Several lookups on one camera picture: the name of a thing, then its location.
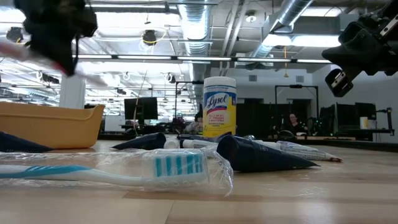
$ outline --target plastic wrap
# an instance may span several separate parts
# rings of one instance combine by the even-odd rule
[[[62,169],[64,167],[74,167],[74,169],[83,167],[84,169],[78,172],[42,175],[41,177],[21,175],[28,171],[27,167],[30,167],[29,172],[36,171],[37,173],[45,169],[57,170],[59,166]],[[14,175],[18,168],[23,168],[19,174],[24,179],[7,178],[11,171]],[[198,170],[201,172],[199,179],[188,175]],[[164,181],[165,179],[162,179],[164,176],[166,178],[172,176],[172,178]],[[118,183],[120,177],[124,179],[120,182],[122,184],[115,184],[114,182]],[[2,187],[100,187],[225,195],[230,194],[233,188],[233,170],[229,162],[214,150],[201,149],[153,151],[127,149],[119,152],[73,154],[0,153],[0,178],[2,178],[0,179]],[[131,178],[140,181],[129,184]]]

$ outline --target silver duct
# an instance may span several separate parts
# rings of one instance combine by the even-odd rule
[[[284,32],[283,28],[288,28],[287,30],[293,31],[294,22],[303,14],[303,12],[311,5],[313,0],[285,0],[283,1],[280,11],[277,12],[278,16],[275,23],[269,27],[269,32]],[[262,43],[257,47],[257,49],[250,55],[250,57],[266,57],[274,46],[266,46]]]
[[[211,7],[207,5],[189,4],[178,5],[182,18],[182,30],[185,39],[188,40],[204,40],[209,34],[210,11]],[[209,45],[206,43],[186,43],[185,48],[190,56],[207,56]],[[209,65],[202,63],[193,63],[192,81],[203,80]],[[201,98],[203,93],[202,86],[194,87],[195,96]]]

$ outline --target wall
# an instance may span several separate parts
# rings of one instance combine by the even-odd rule
[[[218,68],[211,69],[211,76],[219,75]],[[304,76],[304,83],[301,85],[312,84],[312,74],[306,70],[288,70],[289,77],[285,78],[285,70],[255,70],[229,69],[227,77],[236,80],[236,91],[238,98],[262,98],[264,103],[275,102],[275,85],[295,85],[296,75]],[[257,75],[257,82],[249,82],[249,75]],[[287,103],[288,99],[315,99],[314,95],[307,89],[278,88],[278,103]]]
[[[392,127],[398,128],[398,75],[388,77],[379,72],[374,76],[368,76],[363,72],[354,79],[354,88],[349,93],[342,98],[335,98],[325,83],[326,75],[334,68],[334,65],[328,65],[313,74],[313,84],[319,86],[320,108],[334,103],[375,103],[377,110],[391,107]],[[377,121],[379,128],[388,128],[386,114],[378,113]],[[381,139],[382,142],[398,142],[398,136],[389,134],[381,134]]]

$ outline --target lysol wipes container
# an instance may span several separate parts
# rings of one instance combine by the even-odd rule
[[[205,79],[203,87],[203,135],[236,134],[236,82],[228,77]]]

